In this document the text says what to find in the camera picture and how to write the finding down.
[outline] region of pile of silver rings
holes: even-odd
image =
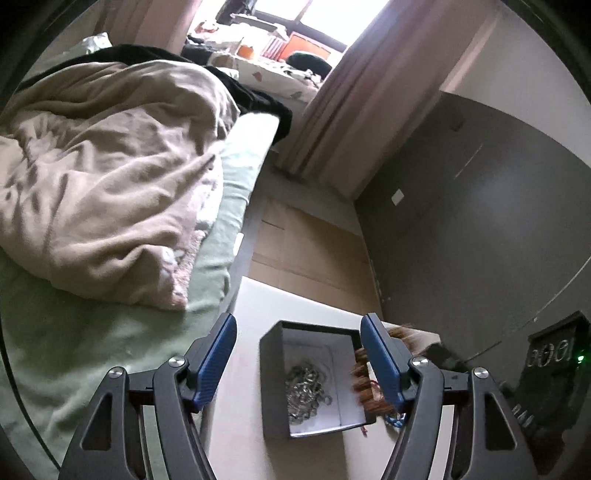
[[[291,425],[301,425],[315,417],[320,403],[332,403],[332,397],[324,393],[324,382],[326,375],[309,362],[302,362],[289,371],[285,380],[285,395]]]

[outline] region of floor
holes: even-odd
[[[239,279],[248,276],[343,310],[381,316],[353,202],[285,174],[274,166],[275,155],[271,151],[265,159],[246,209],[222,310]],[[300,255],[302,242],[307,255]]]

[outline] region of black cable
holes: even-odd
[[[39,442],[39,445],[41,445],[41,448],[43,449],[43,451],[49,457],[49,460],[51,460],[53,465],[59,471],[60,464],[57,462],[56,458],[53,456],[53,454],[49,450],[49,447],[47,446],[47,444],[45,443],[43,438],[41,438],[41,434],[39,433],[39,430],[37,430],[37,427],[35,427],[35,424],[31,420],[31,417],[29,416],[29,414],[27,412],[27,408],[25,407],[25,404],[22,402],[21,394],[19,393],[18,387],[17,387],[17,381],[14,378],[14,374],[12,373],[12,367],[10,366],[10,360],[8,359],[8,351],[6,349],[6,343],[4,343],[4,332],[2,330],[2,317],[1,316],[0,316],[0,354],[2,355],[2,362],[4,363],[4,370],[6,370],[6,376],[8,377],[8,382],[10,383],[10,387],[12,388],[12,393],[14,395],[15,400],[17,401],[18,408],[21,409],[22,416],[25,417],[25,420],[27,421],[29,428],[33,432],[33,435],[35,436],[37,441]]]

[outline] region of window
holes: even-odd
[[[343,52],[388,0],[258,0],[255,15]]]

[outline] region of white table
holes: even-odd
[[[374,480],[381,478],[397,434],[381,418],[360,429],[305,439],[265,442],[258,347],[279,320],[359,329],[359,315],[243,278],[233,314],[238,338],[206,410],[202,439],[217,480]],[[425,346],[439,341],[424,332]],[[453,407],[444,409],[430,480],[443,477]]]

